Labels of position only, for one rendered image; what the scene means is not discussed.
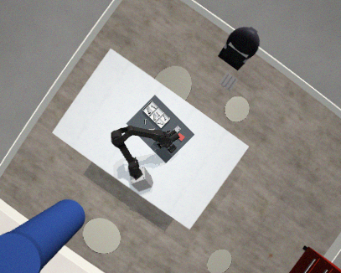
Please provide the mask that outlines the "red square block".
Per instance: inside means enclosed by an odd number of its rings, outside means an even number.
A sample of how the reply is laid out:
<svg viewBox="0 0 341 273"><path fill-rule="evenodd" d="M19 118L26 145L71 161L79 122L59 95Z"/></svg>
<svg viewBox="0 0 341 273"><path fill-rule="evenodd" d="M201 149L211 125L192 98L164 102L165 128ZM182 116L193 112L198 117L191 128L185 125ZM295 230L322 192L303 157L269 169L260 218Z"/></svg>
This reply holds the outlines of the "red square block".
<svg viewBox="0 0 341 273"><path fill-rule="evenodd" d="M183 136L181 133L178 134L179 135L179 140L183 140L185 138L185 136Z"/></svg>

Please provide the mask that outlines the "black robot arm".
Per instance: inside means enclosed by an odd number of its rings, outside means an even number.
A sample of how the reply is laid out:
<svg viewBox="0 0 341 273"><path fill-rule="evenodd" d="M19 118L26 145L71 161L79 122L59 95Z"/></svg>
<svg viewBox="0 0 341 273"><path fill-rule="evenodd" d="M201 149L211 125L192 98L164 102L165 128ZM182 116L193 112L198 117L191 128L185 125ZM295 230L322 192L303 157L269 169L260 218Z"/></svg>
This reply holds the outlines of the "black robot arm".
<svg viewBox="0 0 341 273"><path fill-rule="evenodd" d="M124 134L122 135L122 133ZM170 142L174 142L179 139L179 135L175 130L172 132L162 130L151 131L139 127L127 126L113 131L111 133L111 143L120 149L122 155L128 162L129 174L131 177L134 177L135 180L138 180L143 174L139 168L137 158L132 157L124 143L124 141L126 141L130 136L152 138L154 141L159 142L159 148L166 147Z"/></svg>

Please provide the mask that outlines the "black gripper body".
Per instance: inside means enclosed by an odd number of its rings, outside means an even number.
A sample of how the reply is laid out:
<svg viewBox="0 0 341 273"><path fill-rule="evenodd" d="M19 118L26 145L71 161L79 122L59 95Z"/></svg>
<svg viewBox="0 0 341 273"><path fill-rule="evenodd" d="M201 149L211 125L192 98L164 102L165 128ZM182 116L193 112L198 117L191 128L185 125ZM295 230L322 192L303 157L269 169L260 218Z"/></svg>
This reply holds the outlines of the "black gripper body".
<svg viewBox="0 0 341 273"><path fill-rule="evenodd" d="M173 144L172 146L171 146L171 142L167 145L167 147L169 147L169 149L168 149L168 151L170 152L170 153L172 153L177 147Z"/></svg>

